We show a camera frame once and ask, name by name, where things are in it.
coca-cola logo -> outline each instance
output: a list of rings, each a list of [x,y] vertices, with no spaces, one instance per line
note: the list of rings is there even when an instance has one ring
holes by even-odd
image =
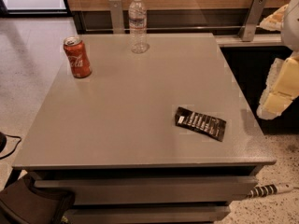
[[[70,62],[71,67],[82,67],[83,66],[82,55],[69,56],[68,60]]]

gray drawer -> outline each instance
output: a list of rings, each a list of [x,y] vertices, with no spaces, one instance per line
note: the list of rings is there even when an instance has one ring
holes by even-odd
[[[196,223],[222,220],[230,212],[227,206],[151,207],[125,209],[72,209],[65,216],[72,224],[112,223]]]
[[[254,176],[37,180],[37,188],[75,192],[75,204],[199,203],[242,200]]]

black bag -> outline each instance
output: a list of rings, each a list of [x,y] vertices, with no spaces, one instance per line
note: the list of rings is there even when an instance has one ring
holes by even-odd
[[[25,175],[0,192],[0,216],[7,223],[59,224],[74,202],[74,193],[37,189],[33,178]]]

floor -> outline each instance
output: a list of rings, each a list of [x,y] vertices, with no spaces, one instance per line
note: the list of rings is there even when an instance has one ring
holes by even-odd
[[[68,61],[64,38],[75,35],[72,19],[0,19],[0,132],[25,137],[54,80]],[[257,175],[260,185],[290,182],[299,186],[299,135],[266,136],[278,162]],[[0,157],[16,140],[8,139]],[[7,182],[18,150],[0,160],[0,190]],[[232,202],[217,224],[299,223],[299,189],[293,192]]]

can top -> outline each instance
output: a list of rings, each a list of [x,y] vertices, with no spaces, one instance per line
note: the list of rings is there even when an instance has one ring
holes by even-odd
[[[64,45],[75,46],[81,42],[81,38],[78,36],[70,36],[64,40]]]

